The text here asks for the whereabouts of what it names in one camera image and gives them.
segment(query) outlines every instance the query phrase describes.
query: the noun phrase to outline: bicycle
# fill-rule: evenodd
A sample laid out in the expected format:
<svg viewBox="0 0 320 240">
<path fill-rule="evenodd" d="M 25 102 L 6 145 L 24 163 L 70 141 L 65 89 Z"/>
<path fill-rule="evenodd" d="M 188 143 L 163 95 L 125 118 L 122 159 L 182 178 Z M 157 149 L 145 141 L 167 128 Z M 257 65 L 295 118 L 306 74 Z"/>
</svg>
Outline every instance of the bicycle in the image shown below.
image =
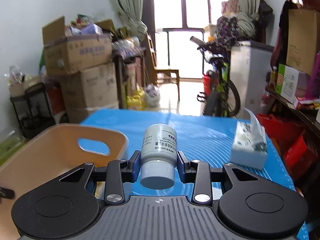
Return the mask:
<svg viewBox="0 0 320 240">
<path fill-rule="evenodd" d="M 231 53 L 228 47 L 235 44 L 236 38 L 230 37 L 223 43 L 213 42 L 205 43 L 192 36 L 190 40 L 196 43 L 197 48 L 204 56 L 207 63 L 213 66 L 211 74 L 211 93 L 201 92 L 197 100 L 205 102 L 203 115 L 218 117 L 233 117 L 240 111 L 239 92 L 230 80 L 230 58 Z"/>
</svg>

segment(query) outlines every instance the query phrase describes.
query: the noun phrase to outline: white wall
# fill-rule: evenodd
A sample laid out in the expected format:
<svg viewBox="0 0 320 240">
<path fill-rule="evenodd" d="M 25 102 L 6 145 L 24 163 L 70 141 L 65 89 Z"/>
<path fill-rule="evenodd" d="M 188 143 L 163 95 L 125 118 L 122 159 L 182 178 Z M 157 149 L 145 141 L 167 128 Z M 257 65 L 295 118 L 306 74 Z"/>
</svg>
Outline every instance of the white wall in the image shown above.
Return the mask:
<svg viewBox="0 0 320 240">
<path fill-rule="evenodd" d="M 273 8 L 273 14 L 274 18 L 269 23 L 269 26 L 266 30 L 266 39 L 267 44 L 274 46 L 276 44 L 277 39 L 277 33 L 278 33 L 278 27 L 279 27 L 279 20 L 280 20 L 280 14 L 282 11 L 282 6 L 285 2 L 285 0 L 265 0 L 268 5 L 270 5 Z"/>
<path fill-rule="evenodd" d="M 110 0 L 0 0 L 0 130 L 17 126 L 4 78 L 10 65 L 36 75 L 42 51 L 42 26 L 64 15 L 66 22 L 76 15 L 106 15 L 120 27 Z"/>
</svg>

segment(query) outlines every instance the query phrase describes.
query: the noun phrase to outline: triangular cutout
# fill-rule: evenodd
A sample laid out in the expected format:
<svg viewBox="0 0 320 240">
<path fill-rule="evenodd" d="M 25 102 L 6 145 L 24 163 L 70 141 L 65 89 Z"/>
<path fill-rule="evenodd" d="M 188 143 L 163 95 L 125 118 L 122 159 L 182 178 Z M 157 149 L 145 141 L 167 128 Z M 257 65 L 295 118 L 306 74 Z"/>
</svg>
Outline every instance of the triangular cutout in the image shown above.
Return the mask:
<svg viewBox="0 0 320 240">
<path fill-rule="evenodd" d="M 256 177 L 246 173 L 245 171 L 242 171 L 240 169 L 232 169 L 233 173 L 236 175 L 237 179 L 239 181 L 252 181 L 252 180 L 258 180 Z"/>
<path fill-rule="evenodd" d="M 84 169 L 78 169 L 74 171 L 73 173 L 65 176 L 64 178 L 60 179 L 61 182 L 79 182 L 81 179 L 82 175 L 84 173 Z"/>
</svg>

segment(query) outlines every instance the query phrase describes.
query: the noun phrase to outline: beige storage basket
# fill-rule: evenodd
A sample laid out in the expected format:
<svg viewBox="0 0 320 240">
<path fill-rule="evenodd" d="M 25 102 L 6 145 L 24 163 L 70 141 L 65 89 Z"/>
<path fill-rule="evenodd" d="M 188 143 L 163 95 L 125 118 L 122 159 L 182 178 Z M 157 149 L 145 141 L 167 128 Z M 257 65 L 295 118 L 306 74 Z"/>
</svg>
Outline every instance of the beige storage basket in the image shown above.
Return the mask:
<svg viewBox="0 0 320 240">
<path fill-rule="evenodd" d="M 78 139 L 104 142 L 109 155 L 87 152 Z M 59 124 L 40 133 L 0 167 L 0 187 L 15 191 L 15 199 L 1 198 L 0 240 L 17 240 L 19 234 L 11 219 L 14 201 L 26 192 L 85 162 L 97 167 L 120 158 L 126 151 L 127 137 L 117 131 L 77 124 Z"/>
</svg>

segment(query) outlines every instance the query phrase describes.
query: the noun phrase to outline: window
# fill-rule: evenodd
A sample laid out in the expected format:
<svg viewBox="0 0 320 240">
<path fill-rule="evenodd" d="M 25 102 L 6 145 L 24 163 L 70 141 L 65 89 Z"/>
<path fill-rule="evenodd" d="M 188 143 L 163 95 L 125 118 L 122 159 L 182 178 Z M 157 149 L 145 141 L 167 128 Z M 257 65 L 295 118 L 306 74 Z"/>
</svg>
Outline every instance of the window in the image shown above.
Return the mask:
<svg viewBox="0 0 320 240">
<path fill-rule="evenodd" d="M 204 38 L 204 27 L 221 17 L 221 3 L 227 0 L 160 0 L 162 28 L 156 33 L 158 66 L 180 69 L 180 77 L 201 78 L 212 66 L 204 61 L 191 36 Z"/>
</svg>

